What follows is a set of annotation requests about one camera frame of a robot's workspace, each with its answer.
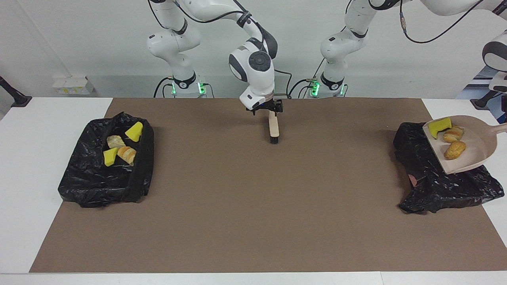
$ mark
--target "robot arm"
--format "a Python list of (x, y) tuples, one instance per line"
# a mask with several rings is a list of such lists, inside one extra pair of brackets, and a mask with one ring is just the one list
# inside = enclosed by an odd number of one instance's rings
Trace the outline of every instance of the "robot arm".
[(188, 24), (174, 2), (150, 1), (157, 21), (165, 30), (148, 38), (149, 51), (154, 56), (165, 60), (171, 67), (177, 94), (200, 94), (200, 86), (192, 62), (186, 55), (181, 54), (200, 45), (199, 31)]
[[(505, 0), (420, 0), (437, 15), (455, 15), (469, 9), (484, 9), (507, 18)], [(320, 51), (327, 63), (320, 75), (320, 97), (334, 96), (339, 92), (345, 78), (347, 63), (345, 57), (365, 45), (370, 23), (377, 11), (387, 10), (401, 4), (402, 0), (351, 0), (345, 14), (345, 28), (324, 40)], [(486, 45), (483, 51), (485, 63), (499, 71), (507, 69), (507, 35), (504, 33)], [(495, 80), (494, 85), (504, 84)]]
[(240, 96), (241, 102), (251, 111), (269, 109), (281, 112), (279, 105), (273, 101), (275, 85), (272, 59), (276, 56), (278, 44), (237, 0), (181, 0), (182, 4), (176, 0), (150, 1), (161, 25), (170, 30), (151, 36), (148, 46), (155, 56), (171, 65), (175, 79), (181, 82), (195, 77), (190, 61), (179, 52), (192, 49), (200, 43), (197, 31), (190, 28), (182, 13), (200, 23), (218, 19), (234, 20), (251, 37), (229, 56), (229, 67), (234, 76), (249, 83)]

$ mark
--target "bread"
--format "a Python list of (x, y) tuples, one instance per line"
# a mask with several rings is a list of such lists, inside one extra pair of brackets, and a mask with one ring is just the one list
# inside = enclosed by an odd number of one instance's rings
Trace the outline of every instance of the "bread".
[(107, 145), (110, 149), (114, 149), (124, 147), (125, 143), (119, 135), (112, 135), (107, 138)]
[(458, 158), (465, 150), (466, 144), (460, 140), (457, 140), (449, 146), (447, 151), (444, 153), (444, 156), (447, 160), (453, 160)]
[(464, 133), (465, 131), (462, 128), (452, 126), (452, 128), (444, 133), (444, 141), (446, 143), (453, 143), (455, 141), (461, 140)]
[(134, 158), (136, 155), (135, 149), (131, 147), (122, 147), (118, 150), (118, 156), (125, 160), (130, 166), (134, 166)]

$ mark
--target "sponge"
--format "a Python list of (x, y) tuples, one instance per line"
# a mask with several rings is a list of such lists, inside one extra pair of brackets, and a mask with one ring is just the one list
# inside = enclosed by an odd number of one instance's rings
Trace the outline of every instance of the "sponge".
[(142, 134), (142, 123), (141, 122), (135, 123), (130, 129), (128, 129), (128, 131), (125, 132), (125, 134), (132, 141), (138, 142)]
[(429, 132), (434, 139), (440, 131), (452, 128), (451, 118), (445, 118), (428, 124)]
[(116, 154), (118, 153), (118, 148), (110, 149), (104, 152), (104, 164), (109, 167), (115, 163)]

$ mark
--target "brown table surface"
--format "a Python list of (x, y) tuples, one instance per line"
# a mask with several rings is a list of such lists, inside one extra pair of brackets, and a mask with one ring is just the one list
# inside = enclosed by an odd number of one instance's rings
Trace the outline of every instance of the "brown table surface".
[(420, 99), (285, 100), (280, 143), (267, 112), (236, 99), (114, 99), (155, 131), (150, 193), (83, 209), (64, 202), (31, 272), (507, 270), (481, 206), (406, 215), (392, 141), (431, 119)]

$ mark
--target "plastic bag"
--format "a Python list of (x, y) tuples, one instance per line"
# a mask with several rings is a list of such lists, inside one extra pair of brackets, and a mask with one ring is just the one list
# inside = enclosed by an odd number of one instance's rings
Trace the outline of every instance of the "plastic bag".
[(445, 174), (424, 135), (424, 123), (401, 124), (394, 147), (396, 158), (403, 164), (412, 185), (408, 197), (399, 207), (408, 213), (443, 208), (477, 206), (504, 196), (503, 188), (484, 166)]
[[(125, 135), (136, 122), (143, 124), (139, 142)], [(114, 165), (104, 165), (107, 137), (119, 135), (126, 146), (137, 151), (134, 166), (116, 157)], [(153, 173), (154, 133), (149, 122), (120, 113), (111, 119), (93, 120), (85, 127), (70, 157), (58, 187), (64, 201), (81, 207), (101, 207), (115, 202), (137, 202), (148, 194)]]

